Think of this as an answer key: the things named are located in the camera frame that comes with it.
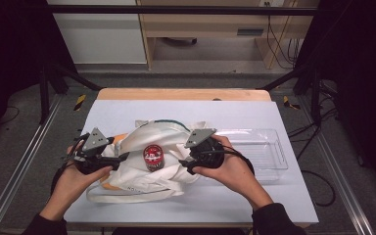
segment transparent tray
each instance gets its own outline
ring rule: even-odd
[[[220,129],[234,149],[248,158],[258,181],[278,180],[288,169],[282,146],[274,129]]]

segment white tabletop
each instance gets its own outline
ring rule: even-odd
[[[293,222],[318,222],[311,198],[274,102],[269,101],[147,101],[96,100],[83,132],[98,127],[106,136],[129,132],[138,119],[175,119],[183,123],[206,121],[216,129],[274,129],[288,169],[279,180],[263,183],[275,202],[285,206]],[[245,226],[252,209],[240,195],[225,186],[200,180],[184,195],[139,204],[92,203],[85,193],[70,207],[71,223],[100,226]]]

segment table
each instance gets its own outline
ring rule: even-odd
[[[217,129],[275,129],[288,170],[279,180],[263,187],[275,202],[285,206],[292,221],[298,225],[305,227],[318,222],[283,121],[266,91],[108,88],[99,93],[83,132],[98,127],[106,136],[112,136],[134,129],[134,121],[144,118],[173,118],[182,122],[205,120]],[[87,201],[83,194],[72,204],[65,219],[69,223],[105,227],[252,225],[252,210],[243,197],[217,183],[197,186],[196,183],[187,187],[182,196],[140,204],[96,204]]]

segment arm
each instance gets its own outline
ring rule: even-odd
[[[91,174],[82,174],[73,163],[68,163],[62,172],[47,205],[36,215],[23,235],[64,235],[67,234],[63,216],[75,200],[96,180],[108,175],[111,166]]]
[[[232,148],[227,137],[213,136],[224,147]],[[256,180],[246,162],[234,155],[225,155],[220,168],[194,167],[193,171],[218,180],[229,189],[245,197],[253,208],[253,230],[260,235],[305,234],[289,219],[285,209],[273,200]]]

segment person's right hand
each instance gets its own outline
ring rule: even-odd
[[[224,150],[232,151],[230,148],[233,147],[227,137],[213,135],[212,138],[221,143],[224,146]],[[196,166],[193,168],[193,171],[213,178],[234,192],[243,195],[249,200],[254,210],[273,203],[270,196],[250,171],[246,162],[235,155],[225,154],[224,163],[219,168]]]

